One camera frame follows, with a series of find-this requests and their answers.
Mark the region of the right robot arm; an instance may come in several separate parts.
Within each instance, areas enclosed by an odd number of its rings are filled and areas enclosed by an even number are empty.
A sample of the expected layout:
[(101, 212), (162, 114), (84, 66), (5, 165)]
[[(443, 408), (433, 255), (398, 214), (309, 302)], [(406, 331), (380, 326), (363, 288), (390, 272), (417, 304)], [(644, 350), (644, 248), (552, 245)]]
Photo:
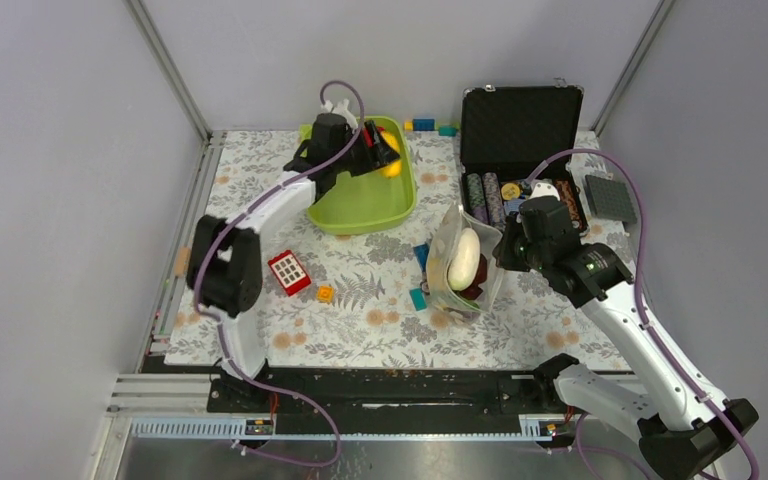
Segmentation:
[(558, 354), (534, 371), (539, 407), (557, 412), (566, 405), (595, 416), (636, 442), (663, 479), (693, 479), (733, 448), (748, 448), (756, 408), (728, 397), (689, 360), (624, 262), (605, 244), (582, 242), (562, 201), (526, 200), (507, 216), (493, 256), (504, 270), (546, 279), (608, 336), (645, 389), (637, 394)]

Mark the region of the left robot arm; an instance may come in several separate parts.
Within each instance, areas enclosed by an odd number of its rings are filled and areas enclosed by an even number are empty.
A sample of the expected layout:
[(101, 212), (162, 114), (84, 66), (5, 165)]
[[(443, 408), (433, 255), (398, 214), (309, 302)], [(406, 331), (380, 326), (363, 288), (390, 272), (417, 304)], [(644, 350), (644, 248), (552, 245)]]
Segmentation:
[(266, 355), (257, 323), (247, 317), (263, 289), (263, 243), (322, 200), (340, 175), (366, 175), (401, 159), (394, 135), (374, 121), (350, 123), (340, 114), (321, 113), (272, 187), (232, 219), (204, 215), (198, 220), (186, 283), (195, 312), (217, 330), (222, 368), (237, 378), (232, 398), (245, 410), (264, 407), (271, 388), (258, 376)]

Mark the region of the dark purple mangosteen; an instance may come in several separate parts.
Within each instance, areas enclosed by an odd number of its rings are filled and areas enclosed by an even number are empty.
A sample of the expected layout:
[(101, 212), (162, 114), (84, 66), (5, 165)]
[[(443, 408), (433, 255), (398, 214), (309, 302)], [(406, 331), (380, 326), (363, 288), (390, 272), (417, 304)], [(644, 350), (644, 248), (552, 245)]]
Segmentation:
[(485, 255), (479, 256), (479, 262), (476, 270), (476, 274), (473, 278), (471, 286), (479, 286), (487, 280), (488, 276), (488, 261)]
[(475, 302), (483, 293), (484, 290), (479, 285), (470, 285), (466, 289), (457, 292), (461, 298), (472, 302)]

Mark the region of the white toy radish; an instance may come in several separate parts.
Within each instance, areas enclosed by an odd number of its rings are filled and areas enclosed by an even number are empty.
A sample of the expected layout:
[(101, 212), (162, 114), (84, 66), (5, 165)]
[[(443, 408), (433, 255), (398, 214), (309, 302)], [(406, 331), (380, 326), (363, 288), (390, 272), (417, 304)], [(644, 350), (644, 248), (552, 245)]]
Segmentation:
[(447, 281), (451, 290), (461, 291), (471, 285), (480, 255), (477, 232), (471, 227), (462, 229), (447, 270)]

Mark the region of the clear zip top bag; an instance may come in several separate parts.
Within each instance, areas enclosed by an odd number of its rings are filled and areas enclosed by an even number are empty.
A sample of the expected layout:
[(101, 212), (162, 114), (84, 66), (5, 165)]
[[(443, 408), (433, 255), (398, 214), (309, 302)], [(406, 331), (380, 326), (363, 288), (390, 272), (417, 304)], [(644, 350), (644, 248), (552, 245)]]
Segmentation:
[(493, 251), (502, 233), (453, 203), (431, 238), (426, 281), (431, 306), (469, 323), (492, 310), (502, 281)]

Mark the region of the yellow toy lemon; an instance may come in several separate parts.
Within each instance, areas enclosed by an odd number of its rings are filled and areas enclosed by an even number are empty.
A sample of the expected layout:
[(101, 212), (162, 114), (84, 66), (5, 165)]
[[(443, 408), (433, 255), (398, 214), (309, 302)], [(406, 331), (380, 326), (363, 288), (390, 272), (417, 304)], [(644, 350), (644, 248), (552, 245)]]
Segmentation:
[(379, 170), (379, 173), (388, 179), (398, 177), (402, 171), (402, 159), (397, 137), (386, 130), (380, 130), (379, 134), (387, 146), (387, 163)]

